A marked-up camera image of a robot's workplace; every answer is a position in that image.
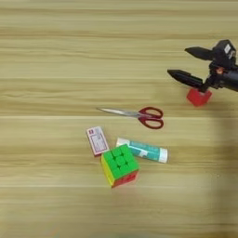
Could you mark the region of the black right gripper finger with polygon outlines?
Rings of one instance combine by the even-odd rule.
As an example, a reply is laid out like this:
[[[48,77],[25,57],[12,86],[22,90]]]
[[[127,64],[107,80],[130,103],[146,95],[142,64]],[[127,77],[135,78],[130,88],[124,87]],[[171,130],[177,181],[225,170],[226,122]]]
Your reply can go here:
[[[187,47],[186,52],[200,60],[212,60],[213,51],[199,46]]]
[[[167,71],[175,80],[181,82],[184,85],[191,86],[202,90],[204,82],[202,79],[193,76],[191,73],[187,73],[182,70],[168,70]]]

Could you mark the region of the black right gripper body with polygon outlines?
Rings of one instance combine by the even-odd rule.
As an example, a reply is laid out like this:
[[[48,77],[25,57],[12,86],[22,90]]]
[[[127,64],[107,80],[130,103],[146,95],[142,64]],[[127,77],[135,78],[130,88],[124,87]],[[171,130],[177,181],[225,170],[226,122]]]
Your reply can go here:
[[[210,87],[228,88],[238,92],[238,66],[233,61],[228,63],[212,61],[209,64],[209,75],[203,83],[201,91],[206,92]]]

